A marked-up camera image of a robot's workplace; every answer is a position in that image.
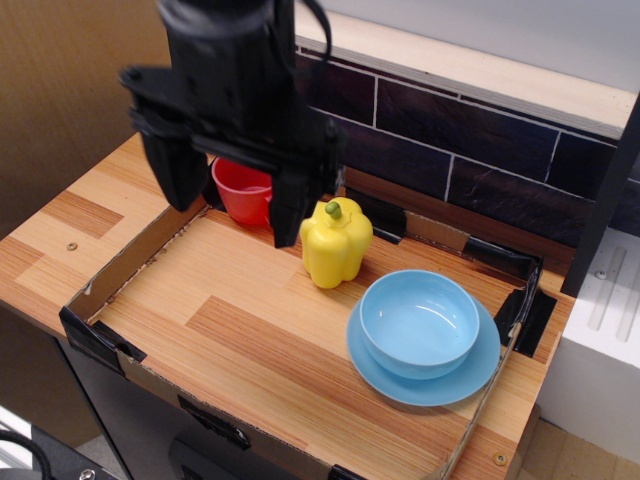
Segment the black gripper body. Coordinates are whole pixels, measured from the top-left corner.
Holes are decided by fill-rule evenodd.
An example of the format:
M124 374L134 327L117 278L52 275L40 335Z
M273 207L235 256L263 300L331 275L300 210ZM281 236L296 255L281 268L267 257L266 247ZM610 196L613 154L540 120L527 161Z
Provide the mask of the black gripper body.
M129 66L120 81L133 98L141 133L189 138L199 152L246 162L276 175L308 172L320 191L334 188L342 135L307 106L296 83L320 73L332 53L331 27L306 2L325 34L321 60L298 68L291 1L161 1L168 67Z

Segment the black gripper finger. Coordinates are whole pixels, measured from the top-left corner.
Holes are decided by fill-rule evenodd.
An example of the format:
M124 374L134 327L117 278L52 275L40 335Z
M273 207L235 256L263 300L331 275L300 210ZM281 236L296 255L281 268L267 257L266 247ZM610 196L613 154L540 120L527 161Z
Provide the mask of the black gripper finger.
M296 244L301 223L320 198L320 184L303 170L284 167L272 177L270 225L276 248Z
M168 203L187 210L208 182L206 154L197 151L189 138L163 138L142 134L149 165Z

